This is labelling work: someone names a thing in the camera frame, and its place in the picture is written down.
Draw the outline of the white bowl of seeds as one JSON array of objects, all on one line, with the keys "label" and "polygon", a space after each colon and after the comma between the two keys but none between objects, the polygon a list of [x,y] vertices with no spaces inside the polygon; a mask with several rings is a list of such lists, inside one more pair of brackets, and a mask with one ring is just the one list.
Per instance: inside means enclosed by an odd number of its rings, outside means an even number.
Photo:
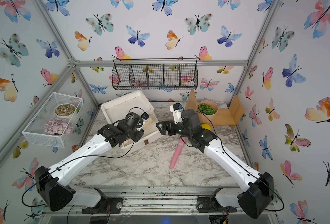
[{"label": "white bowl of seeds", "polygon": [[76,107],[73,104],[60,104],[56,106],[54,113],[58,118],[69,119],[76,111]]}]

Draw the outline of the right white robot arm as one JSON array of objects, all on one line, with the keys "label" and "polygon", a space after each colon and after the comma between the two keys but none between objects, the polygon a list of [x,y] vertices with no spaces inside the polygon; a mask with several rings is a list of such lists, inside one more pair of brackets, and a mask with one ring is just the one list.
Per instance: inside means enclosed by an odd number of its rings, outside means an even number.
[{"label": "right white robot arm", "polygon": [[202,128],[197,112],[185,110],[173,112],[173,121],[162,121],[156,127],[162,135],[180,135],[191,145],[216,161],[237,182],[241,194],[238,205],[248,216],[257,219],[274,198],[274,179],[268,173],[260,173],[227,149],[220,137]]}]

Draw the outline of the white plastic drawer cabinet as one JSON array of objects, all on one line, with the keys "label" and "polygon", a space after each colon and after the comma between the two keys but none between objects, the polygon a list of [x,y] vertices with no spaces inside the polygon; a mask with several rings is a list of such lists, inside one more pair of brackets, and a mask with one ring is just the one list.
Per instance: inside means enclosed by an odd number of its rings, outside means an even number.
[{"label": "white plastic drawer cabinet", "polygon": [[161,138],[154,107],[140,90],[102,104],[101,110],[109,124],[129,135],[123,150],[139,150]]}]

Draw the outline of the peach pot green plant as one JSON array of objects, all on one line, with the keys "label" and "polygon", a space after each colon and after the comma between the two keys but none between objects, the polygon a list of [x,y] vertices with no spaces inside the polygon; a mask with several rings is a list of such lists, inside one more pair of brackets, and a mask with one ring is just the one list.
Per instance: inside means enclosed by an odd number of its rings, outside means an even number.
[{"label": "peach pot green plant", "polygon": [[212,101],[202,101],[198,105],[198,111],[205,115],[215,115],[218,111],[218,106]]}]

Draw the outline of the pink toy microphone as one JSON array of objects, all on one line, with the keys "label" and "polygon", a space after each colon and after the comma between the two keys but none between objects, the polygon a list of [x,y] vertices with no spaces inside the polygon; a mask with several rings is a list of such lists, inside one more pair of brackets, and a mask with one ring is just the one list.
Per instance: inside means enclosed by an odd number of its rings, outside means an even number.
[{"label": "pink toy microphone", "polygon": [[172,157],[171,163],[170,163],[170,169],[173,169],[178,161],[179,156],[181,155],[182,149],[185,146],[187,141],[186,137],[181,137],[178,141],[175,153]]}]

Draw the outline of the pink flower petals pile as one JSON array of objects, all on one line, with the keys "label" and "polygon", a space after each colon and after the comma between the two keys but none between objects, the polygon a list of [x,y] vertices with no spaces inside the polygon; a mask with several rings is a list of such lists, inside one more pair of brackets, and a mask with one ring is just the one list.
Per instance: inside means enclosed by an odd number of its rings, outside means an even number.
[{"label": "pink flower petals pile", "polygon": [[67,119],[50,118],[45,124],[44,132],[48,135],[70,135],[73,127],[68,123]]}]

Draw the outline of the wooden shelf stand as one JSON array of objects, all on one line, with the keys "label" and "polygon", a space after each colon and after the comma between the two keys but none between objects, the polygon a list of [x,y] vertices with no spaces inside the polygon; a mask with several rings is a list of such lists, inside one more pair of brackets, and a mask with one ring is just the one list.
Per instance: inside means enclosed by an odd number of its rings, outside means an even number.
[{"label": "wooden shelf stand", "polygon": [[[207,117],[205,117],[205,115],[200,114],[198,106],[203,103],[211,106],[216,111],[216,113],[213,115],[207,115]],[[245,113],[244,106],[242,105],[237,95],[234,96],[228,109],[220,109],[216,103],[209,100],[204,100],[198,103],[194,90],[190,91],[185,110],[196,111],[201,124],[210,125],[211,121],[215,127],[230,126],[232,129],[235,128],[235,126],[238,124],[241,117]]]}]

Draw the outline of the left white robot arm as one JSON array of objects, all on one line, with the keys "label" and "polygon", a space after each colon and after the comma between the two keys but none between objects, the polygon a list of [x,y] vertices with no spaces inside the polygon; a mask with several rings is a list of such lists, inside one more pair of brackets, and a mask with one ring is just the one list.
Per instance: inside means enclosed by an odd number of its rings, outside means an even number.
[{"label": "left white robot arm", "polygon": [[71,181],[94,159],[115,146],[131,139],[138,142],[144,135],[143,125],[149,114],[129,112],[125,119],[107,124],[92,139],[59,163],[35,171],[37,192],[51,211],[59,211],[68,205],[84,206],[86,213],[104,213],[110,208],[107,197],[99,189],[72,186]]}]

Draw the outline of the yellow lidded jar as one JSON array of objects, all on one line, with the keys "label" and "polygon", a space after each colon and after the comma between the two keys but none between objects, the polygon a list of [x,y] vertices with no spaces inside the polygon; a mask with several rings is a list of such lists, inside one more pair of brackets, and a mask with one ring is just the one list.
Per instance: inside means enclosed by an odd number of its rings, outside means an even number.
[{"label": "yellow lidded jar", "polygon": [[207,130],[211,131],[211,126],[208,125],[208,124],[202,124],[201,127],[202,127],[203,129],[207,129]]}]

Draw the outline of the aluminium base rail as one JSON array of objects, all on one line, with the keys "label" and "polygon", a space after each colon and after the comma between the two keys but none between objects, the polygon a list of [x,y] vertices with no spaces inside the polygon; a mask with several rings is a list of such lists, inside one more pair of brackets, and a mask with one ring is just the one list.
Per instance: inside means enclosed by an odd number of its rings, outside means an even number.
[{"label": "aluminium base rail", "polygon": [[42,224],[281,224],[271,204],[257,219],[241,208],[217,207],[216,187],[101,187],[110,211],[85,214],[80,206],[42,212]]}]

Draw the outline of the wooden rolling pin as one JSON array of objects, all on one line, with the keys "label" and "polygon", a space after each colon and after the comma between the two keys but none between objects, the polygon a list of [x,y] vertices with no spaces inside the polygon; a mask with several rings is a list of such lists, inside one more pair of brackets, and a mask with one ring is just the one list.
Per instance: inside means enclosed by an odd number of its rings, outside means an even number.
[{"label": "wooden rolling pin", "polygon": [[[149,117],[149,119],[142,126],[142,129],[145,131],[146,127],[149,126],[152,122],[153,122],[153,118],[152,117]],[[124,146],[127,146],[127,145],[129,145],[129,144],[131,144],[133,142],[134,141],[132,139],[129,139],[129,140],[125,141]]]}]

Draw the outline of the white mesh wall basket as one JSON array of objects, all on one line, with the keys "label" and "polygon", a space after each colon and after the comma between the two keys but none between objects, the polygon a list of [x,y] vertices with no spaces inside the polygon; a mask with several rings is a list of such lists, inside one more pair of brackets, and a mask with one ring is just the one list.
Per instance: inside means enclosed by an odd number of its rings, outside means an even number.
[{"label": "white mesh wall basket", "polygon": [[65,147],[65,139],[75,130],[83,99],[53,92],[22,131],[31,144]]}]

